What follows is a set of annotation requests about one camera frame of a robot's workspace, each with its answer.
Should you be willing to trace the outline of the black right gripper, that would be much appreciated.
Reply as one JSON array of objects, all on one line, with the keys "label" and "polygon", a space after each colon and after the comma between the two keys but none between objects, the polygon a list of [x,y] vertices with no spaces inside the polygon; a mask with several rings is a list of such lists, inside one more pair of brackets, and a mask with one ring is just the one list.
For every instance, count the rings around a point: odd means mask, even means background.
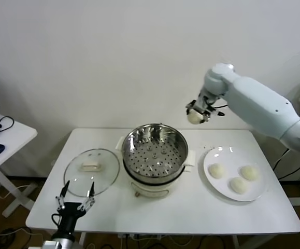
[{"label": "black right gripper", "polygon": [[208,122],[212,113],[215,111],[213,104],[216,102],[216,96],[213,94],[200,93],[196,101],[191,101],[186,105],[186,113],[190,115],[196,111],[202,112],[203,122]]}]

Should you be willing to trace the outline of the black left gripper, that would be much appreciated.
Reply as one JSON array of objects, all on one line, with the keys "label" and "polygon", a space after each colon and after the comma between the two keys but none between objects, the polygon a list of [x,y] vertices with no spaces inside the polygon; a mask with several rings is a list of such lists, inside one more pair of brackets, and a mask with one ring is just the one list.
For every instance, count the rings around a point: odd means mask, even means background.
[{"label": "black left gripper", "polygon": [[58,214],[61,216],[61,221],[58,225],[58,231],[63,233],[73,233],[75,231],[77,220],[85,216],[95,203],[94,195],[94,182],[91,185],[90,190],[87,192],[87,197],[82,203],[78,202],[64,202],[64,198],[68,191],[70,181],[62,188],[60,195],[55,197],[57,203]]}]

